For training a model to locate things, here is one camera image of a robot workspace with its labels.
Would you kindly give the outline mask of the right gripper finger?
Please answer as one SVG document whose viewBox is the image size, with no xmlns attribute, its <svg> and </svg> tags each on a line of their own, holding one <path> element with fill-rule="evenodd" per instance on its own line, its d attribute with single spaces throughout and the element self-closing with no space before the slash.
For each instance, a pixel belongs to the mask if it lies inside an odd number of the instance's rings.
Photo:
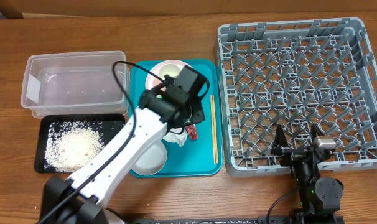
<svg viewBox="0 0 377 224">
<path fill-rule="evenodd" d="M 288 142 L 284 134 L 284 130 L 280 124 L 277 125 L 276 135 L 273 142 L 273 148 L 288 147 Z"/>
<path fill-rule="evenodd" d="M 318 136 L 324 136 L 324 133 L 321 131 L 317 124 L 311 125 L 310 134 L 312 139 L 315 139 Z"/>
</svg>

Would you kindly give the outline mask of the red snack wrapper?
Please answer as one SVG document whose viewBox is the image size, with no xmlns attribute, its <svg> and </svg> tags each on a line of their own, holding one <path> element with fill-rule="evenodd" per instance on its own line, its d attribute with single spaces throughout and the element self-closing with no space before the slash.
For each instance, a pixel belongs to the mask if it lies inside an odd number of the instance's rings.
<svg viewBox="0 0 377 224">
<path fill-rule="evenodd" d="M 198 139 L 198 132 L 197 132 L 196 125 L 192 124 L 192 125 L 186 126 L 185 129 L 192 141 Z"/>
</svg>

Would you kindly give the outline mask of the white napkin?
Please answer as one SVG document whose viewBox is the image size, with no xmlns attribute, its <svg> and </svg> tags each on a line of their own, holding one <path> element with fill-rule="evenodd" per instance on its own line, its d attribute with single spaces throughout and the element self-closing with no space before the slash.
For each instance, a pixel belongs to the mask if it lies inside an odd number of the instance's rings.
<svg viewBox="0 0 377 224">
<path fill-rule="evenodd" d="M 187 132 L 184 128 L 172 128 L 162 139 L 169 143 L 177 143 L 182 147 L 187 140 Z"/>
</svg>

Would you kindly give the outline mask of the grey bowl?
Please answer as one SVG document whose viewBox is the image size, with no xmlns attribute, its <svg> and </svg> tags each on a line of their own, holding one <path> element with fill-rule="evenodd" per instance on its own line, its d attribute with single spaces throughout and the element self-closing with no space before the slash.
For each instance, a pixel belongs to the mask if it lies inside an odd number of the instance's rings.
<svg viewBox="0 0 377 224">
<path fill-rule="evenodd" d="M 155 175 L 167 162 L 167 149 L 162 141 L 151 146 L 132 166 L 131 172 L 141 176 Z"/>
</svg>

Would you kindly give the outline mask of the pile of rice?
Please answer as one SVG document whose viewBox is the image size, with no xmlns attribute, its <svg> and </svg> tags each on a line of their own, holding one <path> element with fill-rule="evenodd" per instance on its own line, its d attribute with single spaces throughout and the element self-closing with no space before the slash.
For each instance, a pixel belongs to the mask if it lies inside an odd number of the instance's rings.
<svg viewBox="0 0 377 224">
<path fill-rule="evenodd" d="M 44 169 L 75 172 L 90 162 L 104 146 L 100 122 L 53 122 L 47 133 Z"/>
</svg>

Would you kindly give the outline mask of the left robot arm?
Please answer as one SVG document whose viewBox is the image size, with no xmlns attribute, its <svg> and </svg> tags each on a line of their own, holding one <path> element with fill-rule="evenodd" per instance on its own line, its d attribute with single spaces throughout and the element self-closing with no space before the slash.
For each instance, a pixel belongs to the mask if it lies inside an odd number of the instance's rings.
<svg viewBox="0 0 377 224">
<path fill-rule="evenodd" d="M 39 223 L 124 223 L 107 204 L 137 160 L 172 128 L 205 119 L 200 90 L 206 78 L 171 78 L 145 90 L 120 132 L 87 165 L 67 180 L 44 186 Z"/>
</svg>

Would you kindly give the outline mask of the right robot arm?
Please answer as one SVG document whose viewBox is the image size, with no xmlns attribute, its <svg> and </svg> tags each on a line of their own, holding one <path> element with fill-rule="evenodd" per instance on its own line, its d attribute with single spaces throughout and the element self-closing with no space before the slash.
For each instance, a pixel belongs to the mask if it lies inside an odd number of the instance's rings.
<svg viewBox="0 0 377 224">
<path fill-rule="evenodd" d="M 342 216 L 335 212 L 340 210 L 340 200 L 344 186 L 341 181 L 331 177 L 322 177 L 319 163 L 329 159 L 336 150 L 334 138 L 326 136 L 317 125 L 311 126 L 311 140 L 309 145 L 300 148 L 290 148 L 282 126 L 276 128 L 275 139 L 271 154 L 281 156 L 280 164 L 289 166 L 291 175 L 296 181 L 297 189 L 292 190 L 270 207 L 266 215 L 266 222 L 271 222 L 273 208 L 286 197 L 298 193 L 301 207 L 291 210 L 284 223 L 344 223 Z"/>
</svg>

